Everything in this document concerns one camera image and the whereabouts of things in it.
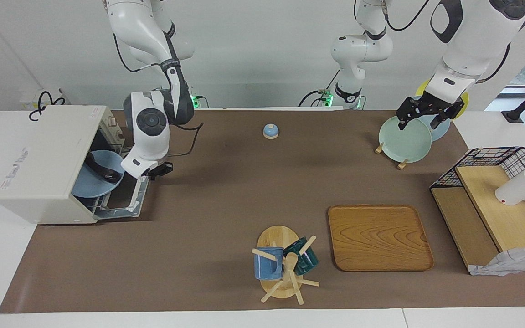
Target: light blue plate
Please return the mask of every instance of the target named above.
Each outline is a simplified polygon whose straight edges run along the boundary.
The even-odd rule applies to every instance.
[[[80,174],[72,189],[72,194],[76,197],[95,199],[113,191],[123,180],[125,169],[121,168],[123,158],[119,154],[111,151],[93,151],[94,160],[105,168],[113,169],[121,174],[121,179],[117,183],[110,183],[96,174],[87,164],[82,164]]]
[[[444,120],[436,129],[433,129],[431,127],[431,122],[435,118],[436,115],[425,115],[418,118],[421,122],[425,123],[427,128],[429,128],[429,131],[431,131],[431,137],[433,141],[437,141],[447,133],[448,128],[451,126],[451,120]]]
[[[414,163],[429,153],[432,145],[431,132],[425,123],[410,121],[404,130],[398,128],[400,121],[396,116],[389,118],[380,128],[378,139],[384,143],[382,150],[396,162]]]

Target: black wire basket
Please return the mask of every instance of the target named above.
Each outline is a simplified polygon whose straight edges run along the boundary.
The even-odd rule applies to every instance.
[[[501,166],[511,179],[525,170],[524,147],[475,148],[468,151],[430,189],[463,187],[455,168],[460,166]]]

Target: rectangular wooden tray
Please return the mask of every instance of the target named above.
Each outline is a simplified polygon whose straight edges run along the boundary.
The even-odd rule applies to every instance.
[[[346,272],[424,271],[434,266],[415,208],[348,205],[329,209],[336,266]]]

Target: cloth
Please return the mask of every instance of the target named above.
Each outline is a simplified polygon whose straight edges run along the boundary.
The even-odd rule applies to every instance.
[[[525,271],[525,247],[503,251],[486,266],[469,266],[473,276],[506,276],[506,274]]]

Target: cable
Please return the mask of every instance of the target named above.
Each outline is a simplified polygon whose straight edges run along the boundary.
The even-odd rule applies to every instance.
[[[333,79],[331,79],[331,81],[329,82],[329,84],[327,85],[327,88],[325,89],[328,89],[329,90],[329,87],[331,87],[331,84],[335,81],[335,78],[337,77],[337,75],[341,72],[341,68],[337,70],[337,72],[335,73]]]
[[[382,0],[381,3],[382,3],[382,12],[384,13],[384,19],[386,20],[386,23],[388,24],[388,26],[393,29],[394,31],[404,31],[405,29],[408,29],[408,27],[410,25],[412,25],[414,23],[414,21],[417,20],[417,18],[419,17],[419,15],[421,14],[421,12],[425,9],[425,7],[427,6],[427,4],[429,4],[429,1],[430,0],[426,0],[425,3],[422,5],[422,7],[419,9],[419,11],[417,12],[417,14],[413,17],[413,19],[408,23],[408,25],[406,25],[405,27],[402,27],[400,29],[397,29],[396,27],[393,27],[391,24],[390,24],[390,21],[388,20],[388,7],[386,6],[386,0]]]
[[[208,108],[210,108],[210,102],[208,102],[208,98],[206,98],[204,96],[197,96],[196,99],[204,99],[204,100],[206,100],[206,105],[208,105]]]
[[[303,102],[305,101],[305,99],[308,99],[309,96],[311,96],[311,95],[314,94],[314,93],[319,93],[319,90],[311,91],[310,93],[308,93],[307,95],[305,95],[305,96],[303,97],[303,99],[301,99],[301,102],[297,105],[297,107],[300,107],[300,106],[303,104]]]
[[[311,107],[314,106],[313,104],[315,104],[315,102],[317,102],[317,105],[316,105],[316,106],[319,106],[319,104],[321,104],[321,100],[322,100],[322,99],[323,99],[323,98],[317,98],[317,99],[313,100],[313,102],[311,102]]]
[[[191,143],[190,151],[182,153],[182,154],[171,154],[171,155],[168,155],[167,157],[177,157],[177,156],[190,155],[191,152],[194,150],[194,146],[196,145],[196,139],[198,139],[198,133],[200,133],[200,129],[204,126],[204,123],[200,123],[200,125],[198,125],[195,128],[186,128],[186,127],[182,127],[181,125],[177,125],[175,123],[171,123],[171,124],[177,126],[177,128],[182,129],[184,131],[194,131],[195,130],[196,134],[194,134],[194,141],[192,141],[192,143]]]
[[[115,40],[115,46],[117,48],[117,53],[118,53],[118,57],[119,59],[121,60],[121,64],[123,64],[123,66],[125,66],[125,68],[127,69],[127,71],[131,72],[131,73],[137,73],[139,72],[141,69],[146,69],[147,67],[149,66],[159,66],[159,64],[150,64],[150,65],[146,65],[146,66],[143,66],[143,67],[140,67],[140,68],[137,68],[137,69],[131,69],[129,68],[129,66],[127,66],[127,64],[125,64],[125,60],[123,60],[123,56],[121,55],[121,50],[119,49],[118,47],[118,42],[117,42],[117,35],[115,35],[113,33],[113,39]]]
[[[502,58],[502,62],[499,63],[498,68],[496,68],[495,71],[493,73],[491,73],[491,75],[489,77],[486,77],[485,79],[478,80],[475,84],[485,83],[485,82],[489,81],[492,77],[494,77],[500,71],[500,69],[502,69],[502,66],[504,66],[504,63],[506,62],[506,59],[508,58],[508,54],[510,53],[510,46],[511,45],[512,45],[511,43],[508,43],[508,46],[506,46],[506,52],[504,53],[504,57]]]
[[[30,115],[29,115],[29,118],[32,122],[37,122],[38,120],[36,120],[35,118],[32,118],[32,115],[33,114],[36,114],[36,113],[39,113],[40,116],[42,115],[42,112],[46,109],[46,106],[43,106],[42,107],[42,98],[44,98],[44,95],[48,95],[48,98],[50,98],[50,104],[52,105],[56,105],[58,104],[58,102],[62,101],[62,103],[60,105],[63,105],[66,103],[66,99],[60,97],[56,100],[52,100],[52,94],[50,94],[50,92],[48,91],[43,91],[42,93],[40,93],[40,97],[38,98],[38,109],[36,110],[33,110]]]

